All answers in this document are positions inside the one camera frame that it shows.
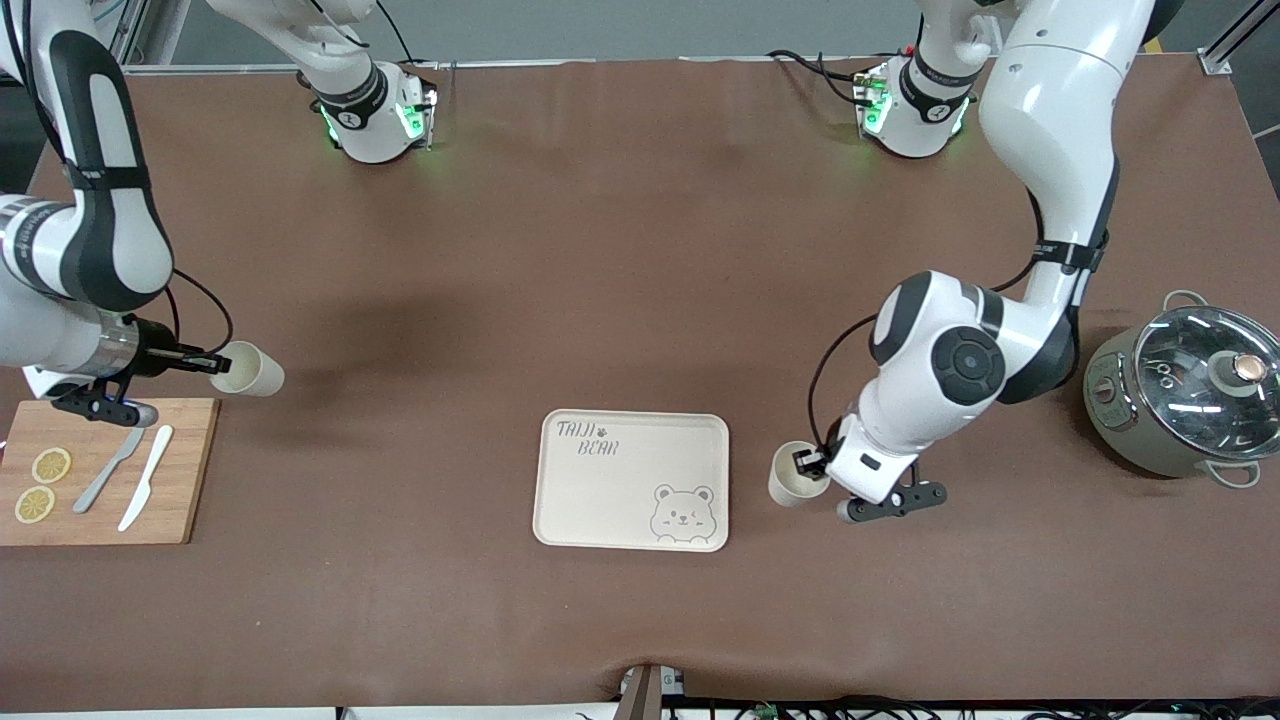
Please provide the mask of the aluminium frame profile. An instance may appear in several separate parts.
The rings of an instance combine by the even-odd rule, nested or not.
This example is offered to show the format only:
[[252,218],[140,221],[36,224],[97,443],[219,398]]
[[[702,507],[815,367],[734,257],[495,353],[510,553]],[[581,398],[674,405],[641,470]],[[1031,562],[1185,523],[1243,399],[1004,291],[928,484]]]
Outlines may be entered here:
[[1279,12],[1280,0],[1251,0],[1207,47],[1197,50],[1203,72],[1207,76],[1231,74],[1233,55]]
[[152,0],[90,0],[100,38],[122,65],[145,61],[143,36]]

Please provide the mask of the cream bear print tray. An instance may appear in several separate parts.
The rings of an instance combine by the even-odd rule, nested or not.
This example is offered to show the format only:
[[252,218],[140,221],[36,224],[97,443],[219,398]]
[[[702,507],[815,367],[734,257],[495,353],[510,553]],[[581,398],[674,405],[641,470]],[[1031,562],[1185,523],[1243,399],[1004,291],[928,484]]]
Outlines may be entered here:
[[712,553],[730,538],[730,428],[713,414],[557,409],[541,424],[544,544]]

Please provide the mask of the wooden cutting board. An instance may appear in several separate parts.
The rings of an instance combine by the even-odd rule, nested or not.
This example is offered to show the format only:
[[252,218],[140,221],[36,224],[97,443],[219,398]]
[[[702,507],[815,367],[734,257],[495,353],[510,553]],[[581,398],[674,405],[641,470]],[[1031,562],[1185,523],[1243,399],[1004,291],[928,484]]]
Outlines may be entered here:
[[[0,461],[0,547],[187,542],[212,447],[219,402],[215,398],[147,398],[146,402],[157,410],[157,421],[115,466],[93,505],[82,514],[74,512],[76,501],[125,443],[131,429],[87,421],[47,402],[18,404]],[[148,482],[150,496],[133,521],[122,529],[161,427],[172,427],[173,436]],[[49,487],[54,495],[50,512],[33,523],[22,521],[17,509],[23,495],[37,507],[46,503],[42,493],[29,492],[38,484],[32,465],[41,452],[55,447],[69,454],[70,470]]]

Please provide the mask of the green electric cooking pot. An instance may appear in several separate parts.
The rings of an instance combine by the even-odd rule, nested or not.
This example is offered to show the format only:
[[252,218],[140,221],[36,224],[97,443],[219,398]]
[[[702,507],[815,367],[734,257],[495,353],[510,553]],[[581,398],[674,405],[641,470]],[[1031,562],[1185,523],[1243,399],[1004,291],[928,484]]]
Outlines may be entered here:
[[[1175,290],[1165,296],[1158,315],[1184,305],[1215,306],[1197,292]],[[1093,428],[1124,460],[1155,475],[1203,475],[1229,489],[1257,486],[1267,457],[1228,461],[1203,455],[1166,430],[1146,406],[1137,379],[1137,341],[1153,319],[1114,336],[1089,360],[1082,391]]]

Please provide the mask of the grey plastic knife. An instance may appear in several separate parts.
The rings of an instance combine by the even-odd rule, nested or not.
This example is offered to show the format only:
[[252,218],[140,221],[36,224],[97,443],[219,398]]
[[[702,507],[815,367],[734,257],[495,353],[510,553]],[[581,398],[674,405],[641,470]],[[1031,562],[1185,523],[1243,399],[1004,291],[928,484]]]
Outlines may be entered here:
[[122,441],[115,454],[106,461],[101,471],[95,477],[90,486],[81,493],[77,501],[72,506],[72,511],[76,515],[86,514],[92,509],[99,496],[102,493],[105,486],[109,483],[113,473],[129,459],[137,447],[141,445],[145,437],[146,429],[143,427],[136,427],[129,430],[125,438]]

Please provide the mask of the glass pot lid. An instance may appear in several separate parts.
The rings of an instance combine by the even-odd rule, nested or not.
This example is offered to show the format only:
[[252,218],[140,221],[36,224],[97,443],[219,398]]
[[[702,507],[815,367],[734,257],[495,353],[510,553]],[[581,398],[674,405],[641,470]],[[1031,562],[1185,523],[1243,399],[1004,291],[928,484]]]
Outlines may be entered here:
[[1280,338],[1258,322],[1184,305],[1138,336],[1137,379],[1155,419],[1193,450],[1228,461],[1280,454]]

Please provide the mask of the white plastic knife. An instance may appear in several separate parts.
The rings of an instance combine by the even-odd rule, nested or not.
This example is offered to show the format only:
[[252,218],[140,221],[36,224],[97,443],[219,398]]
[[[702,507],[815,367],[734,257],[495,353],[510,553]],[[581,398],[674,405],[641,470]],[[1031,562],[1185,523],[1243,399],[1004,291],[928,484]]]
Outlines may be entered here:
[[123,533],[128,530],[134,521],[138,519],[141,512],[145,510],[151,495],[152,495],[152,479],[163,461],[163,457],[173,439],[175,433],[174,427],[163,425],[157,429],[154,441],[151,443],[143,471],[140,477],[138,484],[134,488],[134,493],[122,516],[116,530]]

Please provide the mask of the white plastic cup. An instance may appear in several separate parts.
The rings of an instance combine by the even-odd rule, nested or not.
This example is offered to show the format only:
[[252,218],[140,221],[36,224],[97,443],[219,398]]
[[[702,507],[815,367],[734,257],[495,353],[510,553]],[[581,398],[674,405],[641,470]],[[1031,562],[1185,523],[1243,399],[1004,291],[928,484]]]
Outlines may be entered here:
[[229,360],[230,365],[225,372],[212,375],[210,384],[224,395],[270,397],[285,382],[285,372],[280,364],[256,345],[232,341],[219,355]]
[[829,478],[812,480],[796,473],[794,451],[815,447],[806,441],[790,441],[781,445],[771,461],[768,491],[773,501],[787,509],[797,507],[820,497],[829,488]]

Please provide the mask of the brown table mat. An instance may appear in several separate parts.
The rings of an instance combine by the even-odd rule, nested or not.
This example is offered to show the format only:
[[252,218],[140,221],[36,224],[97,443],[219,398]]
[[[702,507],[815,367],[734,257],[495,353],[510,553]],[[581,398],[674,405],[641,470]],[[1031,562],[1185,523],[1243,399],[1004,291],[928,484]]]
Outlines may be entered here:
[[[768,496],[814,365],[901,279],[1036,225],[973,128],[901,161],[771,61],[442,76],[436,143],[334,150],[291,74],[129,81],[179,266],[285,369],[221,405],[188,544],[0,548],[0,712],[692,694],[1280,696],[1280,478],[1119,466],[1071,383],[922,457],[948,501]],[[709,413],[713,553],[532,533],[556,409]]]

